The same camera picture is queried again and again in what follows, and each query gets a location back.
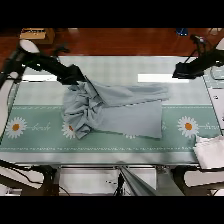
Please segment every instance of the cloth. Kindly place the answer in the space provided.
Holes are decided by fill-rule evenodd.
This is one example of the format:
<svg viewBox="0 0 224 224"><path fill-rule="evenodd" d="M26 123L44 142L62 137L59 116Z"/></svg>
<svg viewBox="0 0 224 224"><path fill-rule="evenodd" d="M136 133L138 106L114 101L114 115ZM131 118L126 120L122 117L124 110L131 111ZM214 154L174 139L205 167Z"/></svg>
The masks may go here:
<svg viewBox="0 0 224 224"><path fill-rule="evenodd" d="M91 129L161 138L165 84L105 86L86 78L65 93L62 116L81 139Z"/></svg>
<svg viewBox="0 0 224 224"><path fill-rule="evenodd" d="M193 149L203 169L224 167L224 136L210 139L197 136Z"/></svg>

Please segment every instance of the white cloth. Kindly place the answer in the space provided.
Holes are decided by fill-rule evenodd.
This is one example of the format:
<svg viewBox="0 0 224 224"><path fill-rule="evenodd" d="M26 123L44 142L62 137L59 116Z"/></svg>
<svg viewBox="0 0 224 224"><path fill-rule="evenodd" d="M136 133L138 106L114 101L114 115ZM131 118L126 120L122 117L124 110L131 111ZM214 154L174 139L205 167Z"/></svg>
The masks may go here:
<svg viewBox="0 0 224 224"><path fill-rule="evenodd" d="M203 169L224 167L224 136L196 137L194 152Z"/></svg>

